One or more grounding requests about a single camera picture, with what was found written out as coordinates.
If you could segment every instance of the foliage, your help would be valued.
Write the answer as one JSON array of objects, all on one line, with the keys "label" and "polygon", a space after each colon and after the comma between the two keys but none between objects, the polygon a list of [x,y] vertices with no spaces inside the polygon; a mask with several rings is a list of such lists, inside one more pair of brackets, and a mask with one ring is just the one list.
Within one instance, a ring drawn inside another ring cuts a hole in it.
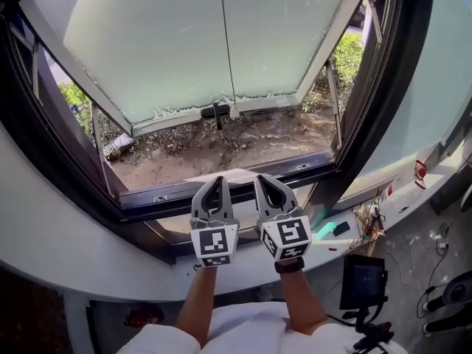
[{"label": "foliage", "polygon": [[305,113],[314,113],[315,110],[323,103],[321,94],[317,91],[310,91],[303,100],[302,109]]},{"label": "foliage", "polygon": [[352,88],[362,60],[364,47],[361,36],[355,33],[345,33],[339,41],[333,56],[333,68],[338,77],[338,86],[342,90]]},{"label": "foliage", "polygon": [[[90,100],[88,97],[73,83],[60,83],[58,87],[83,130],[88,136],[91,136],[93,127],[90,115]],[[100,127],[100,136],[102,137],[104,144],[107,144],[121,135],[122,131],[118,126],[116,126],[100,109],[97,109],[97,116],[98,126]]]},{"label": "foliage", "polygon": [[64,99],[67,101],[67,105],[69,105],[72,113],[74,113],[75,118],[86,134],[90,136],[92,132],[90,100],[85,93],[73,83],[60,83],[58,87]]},{"label": "foliage", "polygon": [[[339,108],[344,110],[347,99],[353,88],[359,66],[364,53],[361,36],[357,33],[345,33],[334,50],[332,56],[333,72],[339,96]],[[303,100],[302,109],[305,113],[313,113],[324,101],[321,95],[329,94],[326,70],[323,69],[316,78],[313,88]]]}]

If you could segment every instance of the open window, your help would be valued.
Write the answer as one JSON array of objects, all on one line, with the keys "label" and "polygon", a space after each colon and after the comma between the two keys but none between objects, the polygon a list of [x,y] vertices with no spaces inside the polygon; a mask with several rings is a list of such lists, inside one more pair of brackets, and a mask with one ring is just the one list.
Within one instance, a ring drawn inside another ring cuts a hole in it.
[{"label": "open window", "polygon": [[[79,207],[172,262],[192,249],[166,219],[187,214],[216,173],[242,210],[254,177],[267,173],[322,218],[400,105],[431,4],[7,1],[1,120]],[[108,156],[109,131],[132,152]],[[257,239],[250,222],[243,231],[240,244]]]}]

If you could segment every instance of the sleeve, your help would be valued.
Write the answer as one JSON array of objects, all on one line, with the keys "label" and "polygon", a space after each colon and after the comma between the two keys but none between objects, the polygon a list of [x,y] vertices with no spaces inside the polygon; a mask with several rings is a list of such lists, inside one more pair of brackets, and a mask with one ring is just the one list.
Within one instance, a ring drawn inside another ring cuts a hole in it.
[{"label": "sleeve", "polygon": [[196,354],[200,344],[190,334],[167,325],[145,325],[117,354]]}]

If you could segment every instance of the window hinge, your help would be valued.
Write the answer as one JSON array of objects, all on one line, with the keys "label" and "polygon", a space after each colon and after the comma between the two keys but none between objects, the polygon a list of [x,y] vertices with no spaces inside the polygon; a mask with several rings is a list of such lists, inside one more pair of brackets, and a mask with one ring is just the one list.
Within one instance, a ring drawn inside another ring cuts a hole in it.
[{"label": "window hinge", "polygon": [[338,138],[337,148],[340,150],[342,147],[341,120],[339,118],[338,92],[336,91],[336,83],[334,81],[334,72],[331,60],[328,59],[324,66],[326,67],[327,83],[330,87],[331,107],[333,108],[334,120],[336,121],[336,133]]},{"label": "window hinge", "polygon": [[377,10],[375,9],[375,3],[373,0],[367,0],[370,10],[372,11],[372,22],[374,24],[375,36],[377,37],[377,48],[380,48],[382,44],[382,29],[381,22],[378,19]]},{"label": "window hinge", "polygon": [[97,147],[98,157],[100,160],[100,166],[102,168],[103,178],[105,179],[106,189],[108,191],[108,194],[114,197],[113,192],[111,191],[110,181],[108,180],[108,174],[106,171],[106,167],[108,165],[105,162],[105,155],[103,154],[103,143],[102,143],[102,137],[100,136],[100,126],[98,124],[97,106],[95,105],[95,103],[90,103],[90,115],[91,115],[92,128],[94,129],[95,145]]}]

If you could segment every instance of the sticker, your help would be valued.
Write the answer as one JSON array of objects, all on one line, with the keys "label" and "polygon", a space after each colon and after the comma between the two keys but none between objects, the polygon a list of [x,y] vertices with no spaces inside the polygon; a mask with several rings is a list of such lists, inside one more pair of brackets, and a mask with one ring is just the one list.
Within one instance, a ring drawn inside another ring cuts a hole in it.
[{"label": "sticker", "polygon": [[201,254],[214,254],[228,251],[228,243],[226,242],[224,229],[214,229],[212,231],[202,229],[200,231],[200,251]]},{"label": "sticker", "polygon": [[229,256],[202,258],[201,260],[205,266],[218,266],[229,263]]},{"label": "sticker", "polygon": [[305,253],[308,245],[309,243],[294,246],[292,248],[284,248],[282,249],[282,253],[280,254],[280,259],[287,260],[288,258],[300,257]]},{"label": "sticker", "polygon": [[277,245],[275,245],[275,242],[267,234],[266,230],[263,231],[263,243],[265,244],[265,246],[267,246],[267,249],[271,252],[272,257],[275,257],[275,254],[277,253]]},{"label": "sticker", "polygon": [[282,245],[308,240],[302,219],[277,223],[277,228],[282,239]]}]

